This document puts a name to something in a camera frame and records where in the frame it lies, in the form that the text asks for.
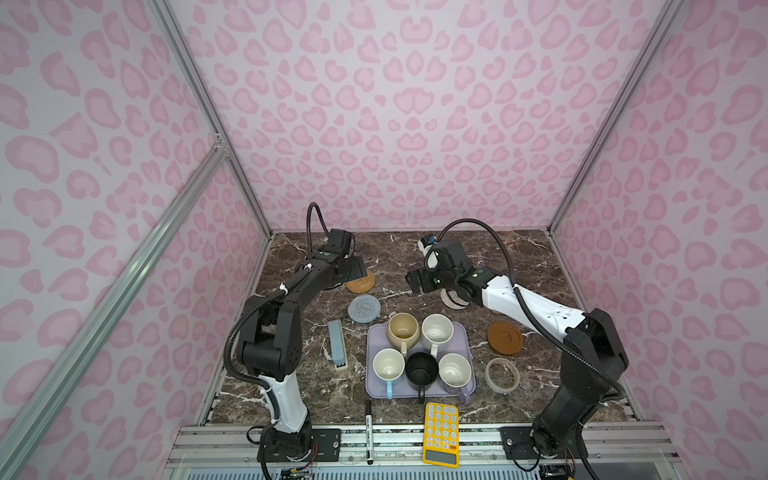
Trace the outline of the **woven rattan round coaster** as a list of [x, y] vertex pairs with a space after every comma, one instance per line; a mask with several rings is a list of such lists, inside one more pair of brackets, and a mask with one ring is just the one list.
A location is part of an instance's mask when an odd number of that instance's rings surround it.
[[375, 275], [371, 270], [367, 270], [364, 277], [346, 282], [345, 287], [352, 293], [363, 294], [372, 290], [375, 282]]

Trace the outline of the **blue-grey woven round coaster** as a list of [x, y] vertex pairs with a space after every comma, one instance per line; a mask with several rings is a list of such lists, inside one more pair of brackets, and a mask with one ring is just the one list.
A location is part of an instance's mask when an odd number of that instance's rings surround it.
[[373, 295], [359, 295], [350, 302], [347, 313], [353, 322], [372, 323], [380, 316], [381, 304]]

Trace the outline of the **white speckled mug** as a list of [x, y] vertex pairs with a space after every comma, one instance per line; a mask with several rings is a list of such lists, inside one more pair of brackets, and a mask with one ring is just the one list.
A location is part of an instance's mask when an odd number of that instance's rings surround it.
[[445, 315], [430, 314], [421, 324], [420, 342], [426, 352], [437, 358], [454, 335], [453, 322]]

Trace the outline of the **beige ceramic mug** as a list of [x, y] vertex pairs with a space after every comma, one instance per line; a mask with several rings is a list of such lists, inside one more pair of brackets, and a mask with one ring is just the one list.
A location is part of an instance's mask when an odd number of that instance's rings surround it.
[[420, 324], [409, 313], [397, 313], [387, 323], [386, 336], [390, 345], [406, 357], [420, 340]]

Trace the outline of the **brown round wooden coaster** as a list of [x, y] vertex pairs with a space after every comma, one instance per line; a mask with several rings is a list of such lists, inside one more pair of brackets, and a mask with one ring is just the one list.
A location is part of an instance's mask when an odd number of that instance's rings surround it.
[[506, 321], [492, 323], [486, 332], [490, 347], [501, 355], [517, 355], [524, 346], [522, 332]]

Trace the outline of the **multicolour woven round coaster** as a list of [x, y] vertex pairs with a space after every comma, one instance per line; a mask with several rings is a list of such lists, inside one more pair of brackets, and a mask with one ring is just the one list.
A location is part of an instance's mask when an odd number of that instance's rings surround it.
[[452, 290], [442, 289], [440, 291], [440, 298], [443, 304], [452, 310], [463, 310], [469, 306], [469, 302], [463, 300], [458, 294]]

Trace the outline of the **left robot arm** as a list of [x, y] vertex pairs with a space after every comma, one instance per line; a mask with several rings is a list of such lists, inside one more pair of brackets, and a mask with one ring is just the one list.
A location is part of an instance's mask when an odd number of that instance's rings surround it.
[[366, 276], [354, 243], [353, 233], [332, 229], [326, 244], [311, 247], [277, 289], [246, 301], [225, 342], [228, 374], [266, 395], [271, 419], [260, 437], [264, 452], [301, 460], [312, 450], [310, 413], [296, 377], [303, 349], [302, 314], [322, 292]]

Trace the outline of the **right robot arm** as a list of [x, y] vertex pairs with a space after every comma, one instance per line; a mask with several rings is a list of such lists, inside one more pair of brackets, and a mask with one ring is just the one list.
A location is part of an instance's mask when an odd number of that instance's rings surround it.
[[528, 290], [512, 273], [474, 263], [454, 239], [427, 235], [418, 242], [423, 264], [406, 280], [416, 294], [443, 290], [464, 303], [500, 314], [539, 335], [536, 352], [558, 366], [551, 397], [534, 417], [525, 440], [533, 454], [554, 458], [571, 449], [583, 455], [586, 423], [606, 404], [624, 398], [629, 365], [611, 316], [585, 312]]

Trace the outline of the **lavender plastic tray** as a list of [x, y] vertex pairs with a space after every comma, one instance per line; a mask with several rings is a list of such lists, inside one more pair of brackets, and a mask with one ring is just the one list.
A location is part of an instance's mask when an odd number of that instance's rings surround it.
[[[454, 334], [451, 340], [447, 343], [444, 351], [438, 352], [438, 358], [441, 358], [447, 353], [456, 353], [465, 357], [473, 368], [472, 354], [468, 342], [467, 332], [463, 325], [458, 322], [453, 322]], [[392, 397], [388, 397], [388, 389], [385, 382], [380, 380], [374, 373], [373, 361], [379, 351], [391, 348], [387, 335], [386, 324], [376, 324], [369, 328], [367, 334], [366, 345], [366, 380], [365, 388], [369, 396], [373, 399], [415, 399], [418, 397], [417, 391], [409, 384], [402, 374], [400, 379], [394, 383], [392, 389]], [[477, 387], [477, 381], [475, 378], [475, 369], [472, 369], [472, 375], [468, 384], [464, 387], [464, 392], [467, 395], [467, 401], [470, 401], [471, 396], [474, 394]]]

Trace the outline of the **black mug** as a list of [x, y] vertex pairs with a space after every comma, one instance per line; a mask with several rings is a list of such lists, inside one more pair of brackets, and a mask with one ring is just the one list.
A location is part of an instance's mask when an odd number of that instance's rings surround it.
[[405, 374], [409, 385], [417, 394], [418, 401], [426, 402], [426, 392], [439, 375], [435, 357], [427, 352], [412, 353], [405, 362]]

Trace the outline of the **clear tape roll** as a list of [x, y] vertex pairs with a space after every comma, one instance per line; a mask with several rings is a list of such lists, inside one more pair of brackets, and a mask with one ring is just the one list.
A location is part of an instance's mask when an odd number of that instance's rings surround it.
[[485, 367], [484, 378], [487, 386], [496, 394], [509, 395], [515, 392], [521, 381], [517, 366], [506, 358], [493, 358]]

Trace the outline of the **black marker pen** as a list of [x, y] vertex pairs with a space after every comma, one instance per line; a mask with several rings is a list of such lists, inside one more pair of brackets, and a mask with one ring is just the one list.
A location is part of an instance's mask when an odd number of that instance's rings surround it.
[[365, 449], [366, 462], [368, 465], [372, 465], [374, 463], [374, 441], [372, 401], [370, 399], [365, 402]]

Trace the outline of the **yellow calculator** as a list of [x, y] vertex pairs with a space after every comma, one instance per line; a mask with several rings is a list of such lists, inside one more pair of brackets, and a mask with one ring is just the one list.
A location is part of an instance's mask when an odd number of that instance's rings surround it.
[[459, 411], [456, 406], [429, 402], [425, 407], [422, 461], [425, 464], [460, 466]]

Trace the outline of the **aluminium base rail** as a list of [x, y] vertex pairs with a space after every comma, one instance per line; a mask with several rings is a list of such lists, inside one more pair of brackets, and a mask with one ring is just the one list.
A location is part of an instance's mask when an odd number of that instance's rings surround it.
[[[511, 443], [498, 424], [460, 427], [459, 465], [422, 460], [423, 429], [418, 425], [377, 424], [339, 429], [335, 461], [315, 459], [305, 479], [560, 479], [572, 467], [578, 479], [589, 474], [573, 454], [554, 459], [506, 456]], [[241, 425], [185, 427], [177, 436], [164, 479], [260, 479], [256, 430]], [[685, 479], [688, 474], [658, 422], [592, 423], [583, 432], [588, 463], [601, 479]]]

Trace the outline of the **aluminium frame corner post left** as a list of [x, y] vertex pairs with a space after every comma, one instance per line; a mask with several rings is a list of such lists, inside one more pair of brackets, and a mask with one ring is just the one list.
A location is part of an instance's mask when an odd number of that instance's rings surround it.
[[245, 198], [248, 209], [255, 216], [261, 233], [268, 240], [271, 240], [274, 232], [269, 226], [256, 198], [254, 189], [247, 178], [245, 169], [240, 162], [240, 158], [233, 147], [230, 136], [217, 111], [205, 79], [195, 62], [191, 48], [185, 39], [184, 32], [176, 18], [171, 3], [165, 0], [149, 0], [147, 5], [151, 9], [159, 28], [168, 42], [171, 55], [179, 65], [189, 85], [191, 94], [208, 124], [209, 130], [216, 139], [216, 145], [224, 151], [225, 161], [235, 177], [236, 184]]

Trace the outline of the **aluminium frame corner post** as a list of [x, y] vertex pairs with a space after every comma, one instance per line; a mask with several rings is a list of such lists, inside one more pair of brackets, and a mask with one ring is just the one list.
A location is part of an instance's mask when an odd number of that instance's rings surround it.
[[245, 198], [248, 209], [255, 216], [261, 233], [268, 240], [271, 240], [274, 232], [269, 226], [256, 198], [254, 189], [247, 178], [245, 169], [240, 162], [240, 158], [233, 147], [230, 136], [217, 111], [205, 79], [195, 62], [191, 48], [185, 39], [184, 32], [176, 18], [171, 3], [165, 0], [149, 0], [147, 5], [151, 9], [159, 28], [168, 42], [171, 55], [179, 65], [189, 85], [191, 94], [208, 124], [209, 130], [216, 139], [216, 145], [224, 151], [225, 161], [235, 177], [236, 184]]
[[571, 183], [566, 189], [562, 202], [557, 208], [553, 219], [547, 227], [547, 233], [554, 237], [556, 231], [565, 223], [566, 216], [576, 202], [576, 197], [586, 183], [591, 170], [598, 162], [608, 140], [619, 125], [622, 116], [629, 108], [648, 70], [653, 66], [656, 57], [663, 49], [668, 37], [672, 34], [680, 17], [684, 14], [688, 1], [667, 0], [649, 31], [642, 47], [628, 70], [614, 101], [607, 110], [605, 118], [599, 125], [593, 141], [577, 168]]

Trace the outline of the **aluminium frame corner post right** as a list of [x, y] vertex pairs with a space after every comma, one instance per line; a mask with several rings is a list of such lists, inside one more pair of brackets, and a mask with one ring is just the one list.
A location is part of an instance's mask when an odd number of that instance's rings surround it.
[[566, 216], [576, 202], [576, 197], [586, 183], [591, 170], [598, 162], [608, 140], [619, 125], [622, 116], [629, 108], [648, 70], [653, 66], [656, 57], [663, 49], [668, 37], [672, 34], [680, 17], [684, 14], [688, 1], [667, 0], [649, 31], [642, 47], [628, 70], [614, 101], [607, 110], [605, 118], [599, 125], [593, 141], [577, 168], [571, 183], [566, 189], [562, 202], [557, 208], [553, 219], [547, 227], [547, 233], [554, 237], [556, 231], [565, 223]]

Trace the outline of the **aluminium diagonal frame bar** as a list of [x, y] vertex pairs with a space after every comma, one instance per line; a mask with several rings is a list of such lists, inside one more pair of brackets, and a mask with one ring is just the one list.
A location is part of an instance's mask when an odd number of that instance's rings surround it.
[[209, 151], [20, 411], [1, 441], [3, 479], [19, 476], [228, 155]]

